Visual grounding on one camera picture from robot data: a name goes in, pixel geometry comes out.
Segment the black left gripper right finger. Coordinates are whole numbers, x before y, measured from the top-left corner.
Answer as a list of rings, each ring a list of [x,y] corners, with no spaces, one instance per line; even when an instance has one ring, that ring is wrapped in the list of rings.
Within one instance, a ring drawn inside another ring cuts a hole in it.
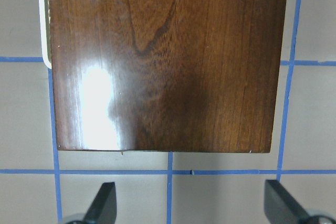
[[[265,180],[264,213],[271,224],[305,223],[310,215],[277,180]]]

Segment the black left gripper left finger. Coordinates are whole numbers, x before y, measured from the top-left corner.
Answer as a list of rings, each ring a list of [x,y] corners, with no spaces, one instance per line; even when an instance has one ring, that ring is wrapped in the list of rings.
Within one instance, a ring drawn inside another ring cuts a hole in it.
[[[103,183],[86,212],[84,223],[113,224],[117,218],[115,182]]]

